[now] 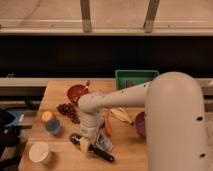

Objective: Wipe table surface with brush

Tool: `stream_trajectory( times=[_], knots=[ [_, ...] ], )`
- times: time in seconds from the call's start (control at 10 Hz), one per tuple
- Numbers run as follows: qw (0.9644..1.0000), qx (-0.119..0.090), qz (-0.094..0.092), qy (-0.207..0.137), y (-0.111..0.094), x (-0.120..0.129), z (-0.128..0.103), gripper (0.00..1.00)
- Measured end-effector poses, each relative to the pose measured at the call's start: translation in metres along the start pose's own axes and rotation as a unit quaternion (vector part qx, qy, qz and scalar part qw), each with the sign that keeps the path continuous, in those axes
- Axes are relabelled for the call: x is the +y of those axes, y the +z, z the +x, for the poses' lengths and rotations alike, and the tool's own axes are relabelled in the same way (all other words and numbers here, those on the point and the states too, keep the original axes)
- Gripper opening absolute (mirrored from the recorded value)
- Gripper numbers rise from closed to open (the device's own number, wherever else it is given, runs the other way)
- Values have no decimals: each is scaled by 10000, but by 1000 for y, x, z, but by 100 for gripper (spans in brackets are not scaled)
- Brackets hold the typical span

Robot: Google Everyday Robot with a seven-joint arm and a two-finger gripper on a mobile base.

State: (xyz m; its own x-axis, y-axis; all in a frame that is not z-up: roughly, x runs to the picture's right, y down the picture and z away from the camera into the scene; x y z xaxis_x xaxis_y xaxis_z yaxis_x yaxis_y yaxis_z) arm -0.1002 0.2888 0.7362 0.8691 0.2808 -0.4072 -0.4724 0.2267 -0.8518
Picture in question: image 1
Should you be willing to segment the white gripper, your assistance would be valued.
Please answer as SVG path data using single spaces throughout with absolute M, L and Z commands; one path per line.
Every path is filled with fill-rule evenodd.
M 80 133 L 83 136 L 80 139 L 81 152 L 87 154 L 90 143 L 86 139 L 93 139 L 99 130 L 100 117 L 98 114 L 84 114 L 80 120 Z

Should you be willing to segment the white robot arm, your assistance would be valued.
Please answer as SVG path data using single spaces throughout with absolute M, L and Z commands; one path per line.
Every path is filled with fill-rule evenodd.
M 90 93 L 78 101 L 81 132 L 96 135 L 98 110 L 142 107 L 149 171 L 208 171 L 204 98 L 199 83 L 182 72 L 108 94 Z

